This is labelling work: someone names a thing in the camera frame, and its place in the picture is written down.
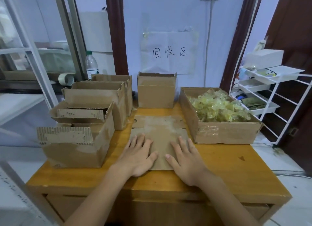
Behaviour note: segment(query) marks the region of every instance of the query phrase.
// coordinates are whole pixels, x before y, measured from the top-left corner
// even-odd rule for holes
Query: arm
[[[174,172],[189,186],[199,187],[209,198],[222,222],[226,226],[259,226],[255,218],[227,189],[220,177],[210,172],[191,139],[188,139],[190,150],[185,141],[179,137],[180,145],[171,142],[177,160],[166,155],[166,160]]]
[[[131,176],[141,176],[149,170],[158,157],[149,154],[152,140],[144,142],[145,135],[135,136],[124,148],[117,162],[107,171],[104,179],[68,218],[64,226],[104,225],[120,190]]]

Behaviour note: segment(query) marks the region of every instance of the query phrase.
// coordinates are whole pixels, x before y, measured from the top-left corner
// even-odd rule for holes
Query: white tile floor
[[[281,149],[272,149],[263,142],[265,142],[263,136],[259,135],[252,146],[274,173],[304,174],[303,169]],[[40,148],[29,147],[0,147],[0,156],[9,162],[24,182],[28,181],[46,160]],[[269,220],[265,226],[312,226],[312,179],[290,176],[282,176],[279,179],[293,198],[272,216],[278,224]],[[1,210],[12,210],[14,207],[23,214],[21,211],[25,210],[25,206],[16,201],[15,196],[1,185],[0,197],[3,197],[0,201],[0,215]]]

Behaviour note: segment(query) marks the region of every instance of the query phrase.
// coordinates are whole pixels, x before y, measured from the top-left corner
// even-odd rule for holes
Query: yellow wooden tabletop
[[[129,140],[134,115],[181,115],[179,103],[172,109],[139,108],[132,111],[125,130],[115,131],[100,169],[54,169],[45,162],[27,185],[43,194],[88,195],[116,161]],[[230,191],[244,203],[284,204],[291,195],[251,145],[195,144],[208,168],[222,177]],[[201,200],[198,188],[185,185],[173,171],[153,170],[131,178],[121,194],[142,199]]]

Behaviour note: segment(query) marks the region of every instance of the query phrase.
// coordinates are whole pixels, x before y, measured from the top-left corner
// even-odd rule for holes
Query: white paper
[[[141,40],[141,71],[192,73],[197,44],[197,32],[144,33]]]

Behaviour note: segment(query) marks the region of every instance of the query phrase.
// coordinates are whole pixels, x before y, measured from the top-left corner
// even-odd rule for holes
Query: white plastic tray
[[[304,70],[289,67],[289,66],[275,66],[268,69],[260,69],[254,71],[248,71],[247,74],[251,77],[255,77],[256,80],[263,82],[267,85],[279,83],[279,82],[286,82],[291,80],[296,80],[298,78],[299,73],[303,72]],[[274,77],[265,76],[265,74],[274,74]]]
[[[244,92],[243,92],[243,91],[233,92],[233,93],[231,93],[231,96],[232,96],[233,99],[236,99],[235,97],[236,97],[237,95],[242,94],[242,93],[244,93]],[[266,101],[268,101],[267,98],[265,98],[264,96],[260,95],[259,93],[256,92],[256,94],[257,94],[258,96],[260,96],[261,98],[265,99]],[[252,94],[252,93],[249,93],[249,94],[246,94],[246,95],[247,95],[248,98],[250,98],[250,97],[256,97],[256,96],[255,96],[254,94]],[[250,110],[250,109],[248,109],[243,103],[241,103],[241,105],[242,105],[243,107],[245,107],[247,110],[249,110],[250,113],[251,113],[252,115],[261,115],[261,114],[263,113],[263,110],[264,110],[264,108],[263,108],[263,109],[257,109],[257,110]],[[275,110],[276,110],[277,108],[279,108],[279,107],[280,107],[280,106],[277,105],[276,103],[271,102],[271,103],[269,104],[269,107],[268,107],[266,113],[274,113]]]
[[[270,89],[270,85],[257,81],[254,78],[238,82],[238,87],[245,93]]]

